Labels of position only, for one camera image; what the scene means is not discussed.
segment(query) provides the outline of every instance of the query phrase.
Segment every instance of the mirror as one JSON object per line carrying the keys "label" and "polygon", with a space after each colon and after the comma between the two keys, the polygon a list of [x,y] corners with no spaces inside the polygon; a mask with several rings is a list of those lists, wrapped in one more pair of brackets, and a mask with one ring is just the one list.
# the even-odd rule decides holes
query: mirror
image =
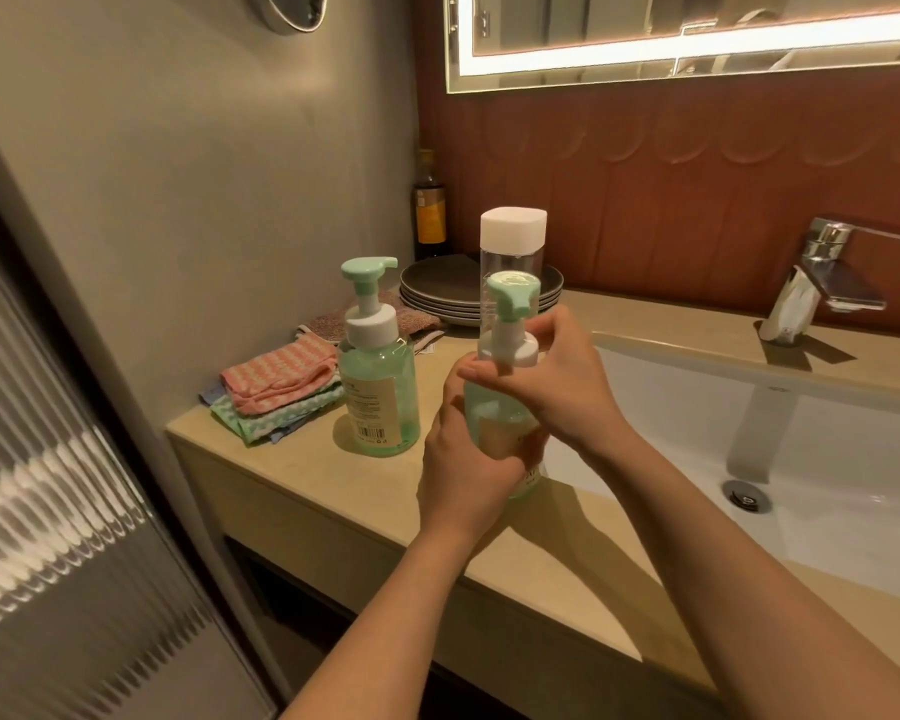
{"label": "mirror", "polygon": [[251,0],[275,33],[312,33],[324,22],[327,0]]}
{"label": "mirror", "polygon": [[445,0],[450,93],[900,64],[900,0]]}

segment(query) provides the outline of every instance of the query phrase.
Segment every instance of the stack of plates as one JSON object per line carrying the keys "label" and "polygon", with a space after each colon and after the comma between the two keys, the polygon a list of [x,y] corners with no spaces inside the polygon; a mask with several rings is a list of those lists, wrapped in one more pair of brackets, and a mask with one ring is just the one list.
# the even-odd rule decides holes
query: stack of plates
{"label": "stack of plates", "polygon": [[[564,276],[544,265],[539,308],[557,304]],[[454,326],[480,326],[480,260],[470,255],[444,255],[413,263],[400,275],[400,298],[411,308],[440,316]]]}

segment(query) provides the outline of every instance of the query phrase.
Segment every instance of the hand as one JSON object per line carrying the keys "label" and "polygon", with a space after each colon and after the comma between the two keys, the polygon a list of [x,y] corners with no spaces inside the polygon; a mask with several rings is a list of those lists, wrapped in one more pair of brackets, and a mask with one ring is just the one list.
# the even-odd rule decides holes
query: hand
{"label": "hand", "polygon": [[595,447],[608,428],[627,427],[613,398],[600,354],[564,305],[527,321],[546,358],[529,368],[492,361],[462,363],[459,375],[509,395],[533,412],[552,435],[577,451]]}
{"label": "hand", "polygon": [[464,415],[464,380],[454,363],[443,385],[440,406],[423,452],[423,477],[417,498],[420,535],[443,535],[465,542],[468,551],[500,518],[523,476],[540,464],[547,435],[537,429],[520,452],[505,459],[488,457],[473,443]]}

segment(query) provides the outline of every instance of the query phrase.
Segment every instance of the faucet handle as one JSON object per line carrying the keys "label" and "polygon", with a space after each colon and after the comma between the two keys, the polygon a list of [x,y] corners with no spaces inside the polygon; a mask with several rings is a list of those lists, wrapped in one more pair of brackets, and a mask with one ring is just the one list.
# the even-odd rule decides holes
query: faucet handle
{"label": "faucet handle", "polygon": [[854,231],[900,240],[900,232],[889,232],[881,225],[854,223],[837,216],[815,216],[810,221],[803,256],[814,260],[836,260]]}

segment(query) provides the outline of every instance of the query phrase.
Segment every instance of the ribbed glass panel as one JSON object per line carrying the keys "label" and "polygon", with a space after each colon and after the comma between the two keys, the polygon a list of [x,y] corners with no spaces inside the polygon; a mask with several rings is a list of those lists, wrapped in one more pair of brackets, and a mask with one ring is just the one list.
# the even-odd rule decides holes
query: ribbed glass panel
{"label": "ribbed glass panel", "polygon": [[0,720],[275,710],[0,272]]}

